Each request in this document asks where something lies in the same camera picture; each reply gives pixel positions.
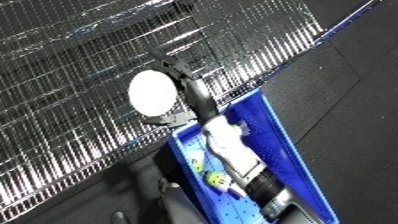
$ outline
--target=white ball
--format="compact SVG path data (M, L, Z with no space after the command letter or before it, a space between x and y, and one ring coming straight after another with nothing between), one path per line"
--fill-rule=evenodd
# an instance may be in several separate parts
M177 88L166 74L146 70L131 80L128 95L138 112L149 117L160 116L174 106Z

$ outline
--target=black floor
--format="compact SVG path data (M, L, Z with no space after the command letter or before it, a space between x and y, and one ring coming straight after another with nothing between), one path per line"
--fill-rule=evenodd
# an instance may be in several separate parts
M361 1L306 2L328 27ZM397 1L384 1L264 85L341 223L398 220L397 11ZM175 168L162 149L109 169L15 223L108 224L118 209L133 223L163 223L154 206L156 181L178 177Z

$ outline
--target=blue plastic tray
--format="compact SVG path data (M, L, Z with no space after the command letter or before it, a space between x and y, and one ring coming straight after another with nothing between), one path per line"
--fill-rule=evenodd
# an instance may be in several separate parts
M243 137L285 184L293 187L329 224L339 223L296 148L263 93L256 89L232 102L225 111L231 124L245 121L250 134ZM200 126L191 124L173 132L169 143L212 223L267 223L248 197L220 193L203 181L191 164L193 151L205 151L206 170L225 172L206 148Z

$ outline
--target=black tube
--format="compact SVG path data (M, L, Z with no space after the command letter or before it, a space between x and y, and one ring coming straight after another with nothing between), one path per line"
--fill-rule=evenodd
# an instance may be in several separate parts
M185 88L186 102L198 117L199 123L204 125L219 115L216 101L202 79L187 82Z
M269 169L264 169L245 188L249 197L260 206L264 207L275 198L284 188L283 183Z

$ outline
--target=reflective metal surface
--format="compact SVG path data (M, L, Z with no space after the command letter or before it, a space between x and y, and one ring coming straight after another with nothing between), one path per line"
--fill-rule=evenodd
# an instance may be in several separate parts
M0 10L0 223L169 134L128 104L149 50L187 61L221 106L322 31L300 0L0 0Z

